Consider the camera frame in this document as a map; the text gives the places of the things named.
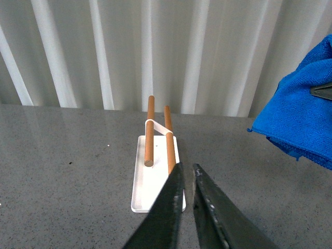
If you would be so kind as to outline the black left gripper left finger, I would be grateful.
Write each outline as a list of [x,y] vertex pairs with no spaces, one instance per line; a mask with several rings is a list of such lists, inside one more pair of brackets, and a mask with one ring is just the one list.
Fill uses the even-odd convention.
[[123,247],[177,248],[183,191],[183,164],[177,163],[149,213]]

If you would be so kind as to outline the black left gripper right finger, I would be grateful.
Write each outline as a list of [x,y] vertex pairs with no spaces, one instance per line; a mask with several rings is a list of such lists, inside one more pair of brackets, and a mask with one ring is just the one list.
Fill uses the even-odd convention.
[[215,184],[199,164],[193,212],[201,248],[277,248]]

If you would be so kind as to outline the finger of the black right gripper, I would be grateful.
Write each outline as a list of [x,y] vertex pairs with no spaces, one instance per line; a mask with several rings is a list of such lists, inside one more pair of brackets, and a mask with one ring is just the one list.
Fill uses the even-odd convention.
[[332,100],[332,82],[311,87],[310,94],[321,99]]

